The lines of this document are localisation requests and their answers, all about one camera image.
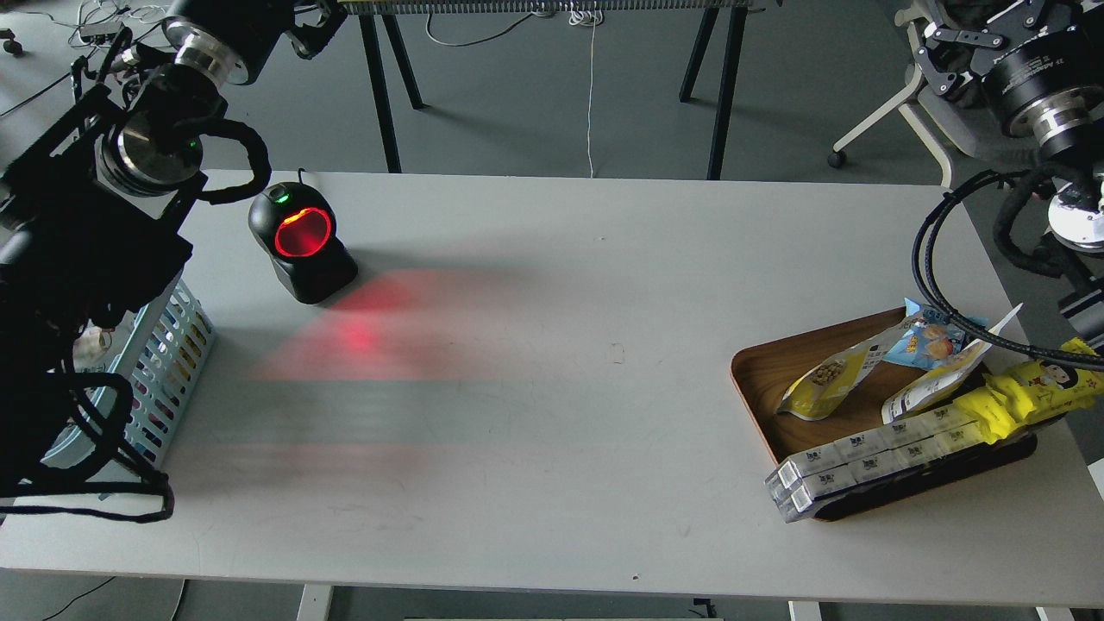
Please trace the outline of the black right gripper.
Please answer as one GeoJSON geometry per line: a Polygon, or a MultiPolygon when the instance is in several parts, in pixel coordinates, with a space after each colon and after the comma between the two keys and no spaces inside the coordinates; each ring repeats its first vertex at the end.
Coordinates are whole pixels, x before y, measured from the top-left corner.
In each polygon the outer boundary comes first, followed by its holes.
{"type": "Polygon", "coordinates": [[[974,52],[992,48],[988,28],[963,30],[927,24],[914,48],[916,66],[938,96],[960,96],[981,83],[1002,136],[1032,138],[1042,160],[1100,160],[1101,66],[1095,48],[1078,27],[1029,40],[983,77],[974,52]]]}

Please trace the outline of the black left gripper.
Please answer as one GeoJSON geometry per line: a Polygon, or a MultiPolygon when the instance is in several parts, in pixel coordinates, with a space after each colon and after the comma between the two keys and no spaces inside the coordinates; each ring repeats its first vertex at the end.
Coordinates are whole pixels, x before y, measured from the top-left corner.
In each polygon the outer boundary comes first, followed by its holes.
{"type": "Polygon", "coordinates": [[[312,60],[335,39],[348,13],[339,1],[174,1],[162,31],[173,62],[215,86],[259,78],[273,48],[287,31],[293,51],[312,60]],[[315,13],[314,23],[296,15],[315,13]]]}

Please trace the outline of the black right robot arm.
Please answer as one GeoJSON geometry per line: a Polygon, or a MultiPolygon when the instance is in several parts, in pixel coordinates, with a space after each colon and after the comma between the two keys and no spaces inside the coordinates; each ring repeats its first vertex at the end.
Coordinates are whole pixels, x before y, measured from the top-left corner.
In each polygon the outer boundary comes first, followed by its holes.
{"type": "Polygon", "coordinates": [[[1034,141],[1032,169],[997,217],[994,240],[1018,269],[1066,278],[1061,314],[1101,347],[1101,8],[1017,1],[972,25],[933,8],[913,57],[943,99],[974,86],[1005,139],[1034,141]]]}

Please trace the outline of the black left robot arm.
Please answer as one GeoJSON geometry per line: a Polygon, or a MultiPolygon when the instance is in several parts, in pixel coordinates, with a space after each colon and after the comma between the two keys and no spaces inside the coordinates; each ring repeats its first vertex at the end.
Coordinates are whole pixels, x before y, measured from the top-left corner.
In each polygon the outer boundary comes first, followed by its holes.
{"type": "Polygon", "coordinates": [[[128,377],[79,371],[88,326],[114,329],[162,293],[192,255],[180,228],[197,201],[251,200],[250,224],[306,303],[355,276],[335,211],[302,182],[270,180],[261,134],[225,116],[226,83],[259,77],[282,35],[319,55],[348,11],[340,1],[177,1],[161,23],[171,51],[120,27],[91,87],[3,172],[3,497],[157,496],[146,524],[173,514],[168,475],[125,436],[128,377]]]}

